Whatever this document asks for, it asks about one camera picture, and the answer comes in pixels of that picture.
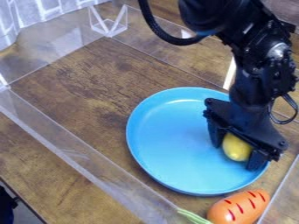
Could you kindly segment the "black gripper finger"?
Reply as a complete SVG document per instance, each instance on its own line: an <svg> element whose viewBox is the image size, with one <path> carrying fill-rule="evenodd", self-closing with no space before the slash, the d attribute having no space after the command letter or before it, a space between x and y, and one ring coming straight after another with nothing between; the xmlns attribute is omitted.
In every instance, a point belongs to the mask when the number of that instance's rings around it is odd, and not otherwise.
<svg viewBox="0 0 299 224"><path fill-rule="evenodd" d="M271 162L271 153L264 150L255 148L249 153L248 161L247 161L247 170L256 171L257 169L264 168Z"/></svg>
<svg viewBox="0 0 299 224"><path fill-rule="evenodd" d="M212 146L215 148L219 148L221 146L221 142L227 134L228 125L225 122L215 118L208 118L207 122L208 122L208 132Z"/></svg>

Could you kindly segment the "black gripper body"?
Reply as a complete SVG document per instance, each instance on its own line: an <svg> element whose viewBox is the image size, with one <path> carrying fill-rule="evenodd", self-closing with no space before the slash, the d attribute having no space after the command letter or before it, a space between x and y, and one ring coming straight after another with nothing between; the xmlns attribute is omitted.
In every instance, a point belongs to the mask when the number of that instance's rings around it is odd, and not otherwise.
<svg viewBox="0 0 299 224"><path fill-rule="evenodd" d="M268 151L271 160L277 161L287 149L287 142L269 122L267 109L239 106L233 101L215 98L207 98L204 105L203 116L225 122L227 133L247 142L252 150L259 148Z"/></svg>

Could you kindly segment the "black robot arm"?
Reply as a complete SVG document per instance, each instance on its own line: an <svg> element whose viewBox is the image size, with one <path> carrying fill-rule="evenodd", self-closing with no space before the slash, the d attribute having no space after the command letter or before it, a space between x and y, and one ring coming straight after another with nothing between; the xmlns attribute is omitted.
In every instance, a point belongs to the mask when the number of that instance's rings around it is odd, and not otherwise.
<svg viewBox="0 0 299 224"><path fill-rule="evenodd" d="M277 160L288 144L273 125L276 98L296 106L289 92L297 77L289 32L260 0L179 0L181 20L205 38L219 37L236 62L235 82L225 101L204 101L209 139L215 147L231 133L252 147L247 169Z"/></svg>

